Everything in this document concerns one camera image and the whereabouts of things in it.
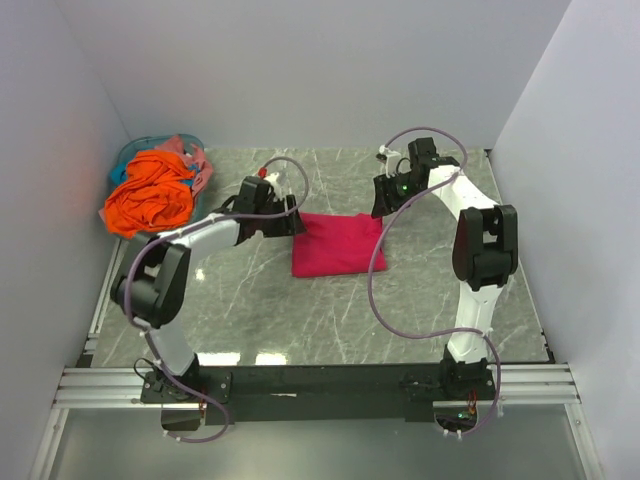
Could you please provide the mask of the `orange t shirt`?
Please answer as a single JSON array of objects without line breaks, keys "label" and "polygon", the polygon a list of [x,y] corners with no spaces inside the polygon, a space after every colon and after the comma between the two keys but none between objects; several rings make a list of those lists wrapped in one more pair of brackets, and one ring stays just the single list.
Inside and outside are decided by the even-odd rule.
[{"label": "orange t shirt", "polygon": [[131,238],[140,231],[162,232],[186,225],[194,210],[190,187],[194,175],[177,154],[138,153],[127,164],[127,180],[104,203],[107,231]]}]

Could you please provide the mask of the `red t shirt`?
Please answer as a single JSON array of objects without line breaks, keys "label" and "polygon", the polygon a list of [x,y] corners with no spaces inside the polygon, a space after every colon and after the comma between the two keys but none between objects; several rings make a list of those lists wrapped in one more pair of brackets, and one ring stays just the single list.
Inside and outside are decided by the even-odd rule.
[{"label": "red t shirt", "polygon": [[295,278],[364,274],[382,232],[381,218],[301,214],[306,232],[293,239],[291,274]]}]

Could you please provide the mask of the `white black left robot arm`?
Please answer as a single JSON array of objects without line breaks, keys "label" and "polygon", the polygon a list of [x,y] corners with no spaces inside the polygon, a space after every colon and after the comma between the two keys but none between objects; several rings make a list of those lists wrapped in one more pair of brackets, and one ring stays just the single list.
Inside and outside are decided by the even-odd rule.
[{"label": "white black left robot arm", "polygon": [[111,300],[147,341],[164,389],[176,401],[189,401],[202,390],[199,359],[179,317],[188,280],[201,260],[257,232],[278,238],[305,231],[296,198],[282,192],[282,183],[281,173],[261,169],[203,219],[164,233],[138,233],[129,243]]}]

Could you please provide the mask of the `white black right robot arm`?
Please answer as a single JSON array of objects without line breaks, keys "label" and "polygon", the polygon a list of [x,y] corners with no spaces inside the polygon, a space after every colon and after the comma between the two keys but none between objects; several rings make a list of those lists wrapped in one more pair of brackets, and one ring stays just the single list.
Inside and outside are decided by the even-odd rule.
[{"label": "white black right robot arm", "polygon": [[[492,387],[487,334],[497,300],[518,268],[518,216],[511,205],[485,195],[451,156],[438,153],[431,137],[408,144],[408,156],[387,145],[376,158],[385,172],[373,179],[371,216],[400,211],[424,192],[434,194],[457,221],[452,267],[460,282],[455,326],[447,341],[437,385],[447,398],[460,399]],[[403,161],[409,169],[400,170]]]}]

